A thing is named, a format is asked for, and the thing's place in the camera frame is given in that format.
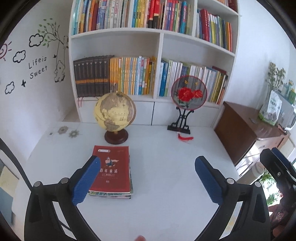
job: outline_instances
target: white desk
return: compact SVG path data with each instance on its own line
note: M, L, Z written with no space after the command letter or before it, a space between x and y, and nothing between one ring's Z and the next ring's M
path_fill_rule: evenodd
M65 134L58 134L68 126ZM70 138L71 130L79 136ZM218 205L212 203L194 169L196 157L205 156L225 177L238 179L226 150L211 128L191 128L194 140L178 140L165 126L129 126L128 140L134 195L128 200L86 196L78 208L102 241L194 240ZM59 122L50 127L33 150L25 167L31 184L59 182L81 168L94 145L109 145L97 124ZM12 210L22 222L30 191L19 181ZM61 210L57 210L65 222Z

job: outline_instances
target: wooden globe base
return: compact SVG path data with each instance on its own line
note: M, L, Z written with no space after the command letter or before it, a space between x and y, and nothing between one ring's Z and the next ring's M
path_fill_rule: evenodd
M125 129L116 132L106 131L105 133L105 140L113 145L124 143L127 139L128 132Z

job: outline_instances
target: globe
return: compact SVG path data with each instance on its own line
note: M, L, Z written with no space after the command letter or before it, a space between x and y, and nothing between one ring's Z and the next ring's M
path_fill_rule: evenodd
M136 107L132 99L124 93L108 93L99 98L94 108L94 117L100 127L105 129L105 140L111 144L120 144L127 140L124 129L136 116Z

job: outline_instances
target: cloud decal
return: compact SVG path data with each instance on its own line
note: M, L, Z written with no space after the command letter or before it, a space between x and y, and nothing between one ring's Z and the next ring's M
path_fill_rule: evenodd
M13 57L12 61L14 63L20 63L22 60L26 58L26 50L16 52L15 56Z
M43 36L39 34L32 35L29 39L29 46L34 47L34 46L39 46L43 42Z
M10 94L14 89L15 89L15 84L14 84L14 82L12 81L12 82L10 82L10 84L8 84L8 85L6 86L5 94L6 94L6 95L7 95L7 94Z

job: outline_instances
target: stack of books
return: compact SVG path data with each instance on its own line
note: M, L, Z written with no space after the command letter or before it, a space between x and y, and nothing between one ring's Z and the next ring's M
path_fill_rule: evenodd
M132 27L188 34L191 6L186 1L135 0Z
M171 97L173 83L182 76L194 76L201 80L207 88L207 101L220 104L228 84L228 73L217 67L205 67L196 64L161 60L158 90L160 97ZM199 85L191 78L187 87L197 90Z
M206 9L197 10L195 37L232 51L231 24Z
M95 146L93 155L100 158L101 169L89 189L89 195L131 199L133 185L128 146Z
M217 0L220 3L223 3L227 7L230 7L232 10L237 12L237 2L236 0Z
M119 57L110 62L111 91L128 95L151 95L155 81L156 58Z
M156 58L114 57L79 59L73 62L78 97L103 96L110 92L151 95L154 90Z
M129 0L76 0L72 35L127 27Z

